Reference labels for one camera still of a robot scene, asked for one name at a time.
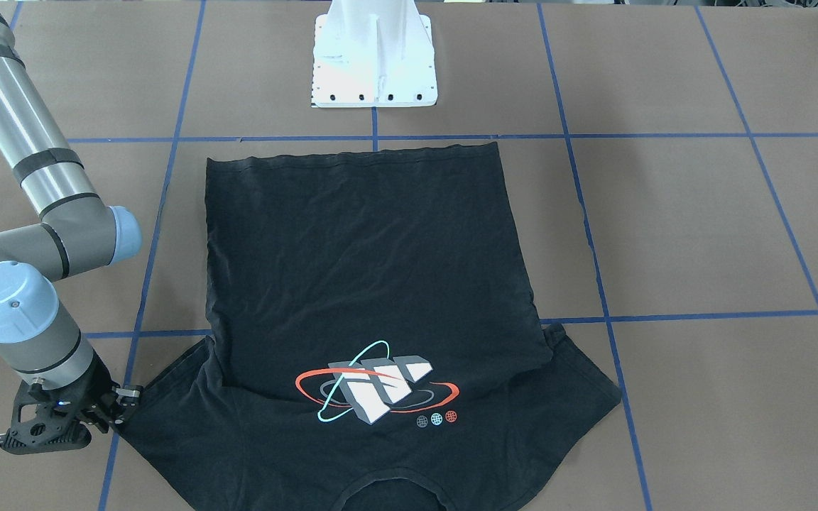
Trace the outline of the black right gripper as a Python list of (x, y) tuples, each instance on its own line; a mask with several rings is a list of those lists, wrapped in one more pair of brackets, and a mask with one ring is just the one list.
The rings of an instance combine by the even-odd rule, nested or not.
[(108, 432), (128, 419), (128, 411), (136, 410), (143, 391), (142, 385), (117, 385), (100, 356), (94, 355), (81, 378), (48, 391), (40, 410), (48, 417), (67, 417)]

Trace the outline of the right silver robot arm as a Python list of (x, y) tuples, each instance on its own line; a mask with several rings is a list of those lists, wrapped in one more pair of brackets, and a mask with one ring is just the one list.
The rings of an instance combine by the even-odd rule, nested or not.
[(107, 432), (140, 392), (117, 385), (55, 282), (135, 256), (142, 233), (124, 207), (107, 206), (91, 184), (16, 51), (0, 13), (0, 151), (36, 213), (36, 223), (0, 232), (0, 357), (22, 382), (17, 407), (39, 405), (43, 432), (17, 424), (26, 444), (68, 424)]

